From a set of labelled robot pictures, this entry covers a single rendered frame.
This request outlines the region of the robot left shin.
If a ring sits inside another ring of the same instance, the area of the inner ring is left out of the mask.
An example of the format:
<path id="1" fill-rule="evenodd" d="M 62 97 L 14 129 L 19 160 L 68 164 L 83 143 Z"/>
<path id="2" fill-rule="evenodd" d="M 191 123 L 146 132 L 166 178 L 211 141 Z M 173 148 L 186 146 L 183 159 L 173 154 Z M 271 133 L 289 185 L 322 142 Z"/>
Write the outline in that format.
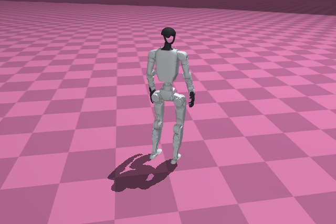
<path id="1" fill-rule="evenodd" d="M 153 143 L 152 153 L 154 152 L 154 154 L 157 154 L 157 148 L 161 138 L 162 129 L 157 130 L 154 128 L 155 121 L 153 122 L 153 130 L 152 130 L 152 143 Z"/>

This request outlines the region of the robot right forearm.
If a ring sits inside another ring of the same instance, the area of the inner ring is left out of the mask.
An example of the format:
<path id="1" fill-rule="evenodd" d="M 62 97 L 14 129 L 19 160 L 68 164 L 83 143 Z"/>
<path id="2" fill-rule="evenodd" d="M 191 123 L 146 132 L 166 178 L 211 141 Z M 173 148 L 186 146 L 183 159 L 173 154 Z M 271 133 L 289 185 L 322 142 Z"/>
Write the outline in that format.
<path id="1" fill-rule="evenodd" d="M 190 94 L 191 91 L 193 91 L 195 93 L 191 73 L 190 73 L 190 79 L 186 79 L 185 82 L 186 82 L 189 94 Z"/>

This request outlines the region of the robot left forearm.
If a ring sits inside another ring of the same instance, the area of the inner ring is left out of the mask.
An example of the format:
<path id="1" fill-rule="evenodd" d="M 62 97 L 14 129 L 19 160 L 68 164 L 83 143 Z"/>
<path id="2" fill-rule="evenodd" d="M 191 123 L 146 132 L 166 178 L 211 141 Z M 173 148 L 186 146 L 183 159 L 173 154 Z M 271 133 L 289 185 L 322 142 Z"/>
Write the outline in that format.
<path id="1" fill-rule="evenodd" d="M 146 74 L 146 77 L 147 77 L 147 80 L 148 80 L 148 85 L 151 88 L 151 91 L 155 90 L 154 76 L 151 77 L 151 76 L 148 76 Z"/>

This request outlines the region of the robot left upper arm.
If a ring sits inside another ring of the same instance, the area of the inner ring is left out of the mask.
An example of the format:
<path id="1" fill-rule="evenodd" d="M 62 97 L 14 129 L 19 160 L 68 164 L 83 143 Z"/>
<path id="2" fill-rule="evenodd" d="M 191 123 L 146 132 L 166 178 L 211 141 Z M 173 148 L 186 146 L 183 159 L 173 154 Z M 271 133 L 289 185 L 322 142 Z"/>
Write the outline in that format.
<path id="1" fill-rule="evenodd" d="M 148 76 L 155 76 L 155 70 L 153 70 L 153 67 L 155 65 L 155 52 L 156 52 L 157 49 L 154 49 L 154 50 L 151 50 L 149 53 L 148 53 L 148 67 L 147 67 L 147 75 Z"/>

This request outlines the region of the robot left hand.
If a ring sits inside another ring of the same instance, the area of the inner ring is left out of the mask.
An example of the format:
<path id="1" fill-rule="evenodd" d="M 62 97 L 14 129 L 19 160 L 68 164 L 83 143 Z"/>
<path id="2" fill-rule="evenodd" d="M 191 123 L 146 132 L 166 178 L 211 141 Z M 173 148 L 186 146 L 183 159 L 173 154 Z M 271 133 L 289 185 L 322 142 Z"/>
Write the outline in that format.
<path id="1" fill-rule="evenodd" d="M 151 102 L 153 103 L 151 96 L 152 96 L 152 94 L 155 92 L 155 90 L 151 91 L 151 88 L 150 88 L 150 87 L 149 87 L 149 90 L 150 90 L 150 99 L 151 99 Z"/>

